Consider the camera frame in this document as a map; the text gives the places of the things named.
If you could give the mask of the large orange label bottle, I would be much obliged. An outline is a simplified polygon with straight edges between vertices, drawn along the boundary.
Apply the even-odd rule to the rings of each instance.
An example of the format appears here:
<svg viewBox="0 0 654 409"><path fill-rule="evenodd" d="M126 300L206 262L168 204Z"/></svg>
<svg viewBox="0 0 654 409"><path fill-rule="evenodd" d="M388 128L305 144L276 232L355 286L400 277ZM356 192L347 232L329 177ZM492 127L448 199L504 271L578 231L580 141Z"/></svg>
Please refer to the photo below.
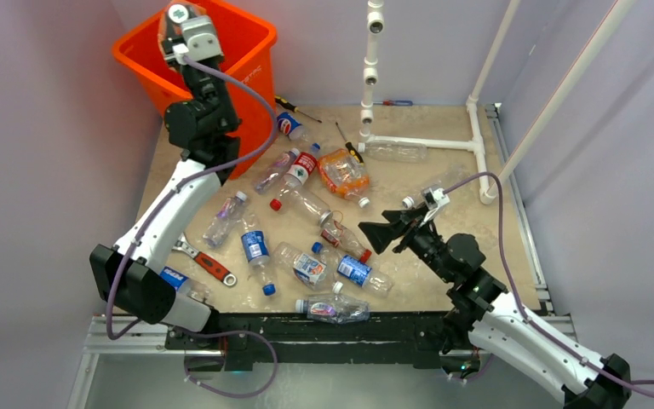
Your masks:
<svg viewBox="0 0 654 409"><path fill-rule="evenodd" d="M370 177L366 169L345 148L318 160L318 171L326 188L335 196L352 201L359 208L370 204Z"/></svg>

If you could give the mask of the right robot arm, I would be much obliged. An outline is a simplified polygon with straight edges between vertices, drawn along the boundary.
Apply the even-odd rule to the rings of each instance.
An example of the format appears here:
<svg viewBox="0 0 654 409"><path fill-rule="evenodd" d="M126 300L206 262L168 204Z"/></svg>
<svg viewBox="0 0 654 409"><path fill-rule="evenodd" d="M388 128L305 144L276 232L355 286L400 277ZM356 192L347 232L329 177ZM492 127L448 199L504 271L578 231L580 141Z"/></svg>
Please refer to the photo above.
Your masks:
<svg viewBox="0 0 654 409"><path fill-rule="evenodd" d="M468 343L522 372L565 408L623 408L631 397L622 382L628 362L603 357L546 323L485 268L485 254L469 233L443 239L433 222L424 223L426 206L385 210L384 222L360 222L376 253L387 248L412 251L451 288L453 309L446 315L446 345Z"/></svg>

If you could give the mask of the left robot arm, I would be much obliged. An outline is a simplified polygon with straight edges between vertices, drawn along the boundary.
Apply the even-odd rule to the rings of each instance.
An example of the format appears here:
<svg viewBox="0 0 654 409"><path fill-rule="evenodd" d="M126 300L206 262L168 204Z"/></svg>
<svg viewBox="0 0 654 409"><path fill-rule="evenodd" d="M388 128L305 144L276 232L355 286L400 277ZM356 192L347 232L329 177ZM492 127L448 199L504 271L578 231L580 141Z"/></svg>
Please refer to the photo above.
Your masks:
<svg viewBox="0 0 654 409"><path fill-rule="evenodd" d="M191 94L170 103L163 115L169 142L181 157L141 219L114 245L97 245L89 263L104 301L149 324L180 326L198 348L207 349L220 336L211 307L160 274L198 210L231 175L240 145L232 133L241 120L225 81L216 76L224 54L211 18L193 4L175 1L163 23L164 60Z"/></svg>

